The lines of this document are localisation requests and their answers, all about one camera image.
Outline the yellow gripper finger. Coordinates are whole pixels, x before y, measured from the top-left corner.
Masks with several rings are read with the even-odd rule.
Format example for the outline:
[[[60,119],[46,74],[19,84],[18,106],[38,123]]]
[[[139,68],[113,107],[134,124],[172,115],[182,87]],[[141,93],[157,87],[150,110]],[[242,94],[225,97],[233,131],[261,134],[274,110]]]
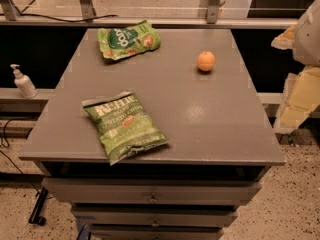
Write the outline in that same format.
[[[296,25],[287,28],[283,33],[273,39],[271,46],[280,50],[291,49],[293,46],[295,30]]]
[[[320,68],[305,66],[299,74],[289,73],[273,124],[275,133],[290,134],[320,105]]]

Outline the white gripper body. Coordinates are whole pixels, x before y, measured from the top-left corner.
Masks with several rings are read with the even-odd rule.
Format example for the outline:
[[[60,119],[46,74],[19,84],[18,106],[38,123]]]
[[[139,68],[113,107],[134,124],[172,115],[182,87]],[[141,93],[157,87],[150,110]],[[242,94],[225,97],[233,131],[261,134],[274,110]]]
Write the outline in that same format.
[[[299,18],[292,49],[296,61],[320,66],[320,0],[314,0]]]

